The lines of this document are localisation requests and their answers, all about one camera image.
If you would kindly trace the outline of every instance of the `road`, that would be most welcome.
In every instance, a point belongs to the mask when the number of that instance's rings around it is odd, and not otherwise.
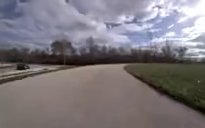
[[[50,66],[50,65],[34,65],[31,64],[29,65],[31,69],[34,68],[47,68],[47,67],[56,67],[56,66]],[[0,69],[0,73],[6,73],[6,72],[12,72],[12,71],[16,71],[16,67],[8,67],[8,68],[1,68]]]
[[[81,67],[0,85],[0,128],[205,128],[124,65]]]

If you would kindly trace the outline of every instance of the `sky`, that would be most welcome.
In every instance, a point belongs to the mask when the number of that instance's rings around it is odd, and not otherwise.
[[[172,40],[205,55],[205,0],[0,0],[0,44],[46,47],[66,38],[83,44],[145,46]]]

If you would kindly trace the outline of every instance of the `grass median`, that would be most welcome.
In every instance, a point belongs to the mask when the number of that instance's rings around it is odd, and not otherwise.
[[[159,92],[205,113],[205,64],[133,64],[125,69]]]

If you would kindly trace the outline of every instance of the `white cloud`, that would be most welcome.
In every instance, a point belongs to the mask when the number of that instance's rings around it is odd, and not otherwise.
[[[89,36],[113,44],[131,42],[123,33],[159,32],[162,28],[143,21],[157,15],[166,17],[197,0],[70,0],[70,5],[64,0],[19,1],[0,0],[0,41],[33,46],[49,44],[64,35],[77,43]],[[123,24],[111,30],[104,25],[105,21],[124,23],[134,18],[142,25]]]
[[[150,28],[153,27],[153,24],[143,24],[143,25],[137,25],[137,24],[123,24],[119,27],[115,27],[110,30],[110,32],[119,33],[119,34],[125,34],[128,32],[148,32]]]
[[[167,28],[170,29],[170,28],[173,28],[174,27],[174,24],[171,24],[170,26],[168,26]]]
[[[175,35],[176,35],[175,32],[168,32],[168,33],[165,34],[165,37],[173,37]]]

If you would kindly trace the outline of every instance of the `car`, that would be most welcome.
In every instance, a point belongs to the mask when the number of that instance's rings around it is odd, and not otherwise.
[[[30,66],[27,64],[17,64],[16,65],[16,70],[27,70],[30,69]]]

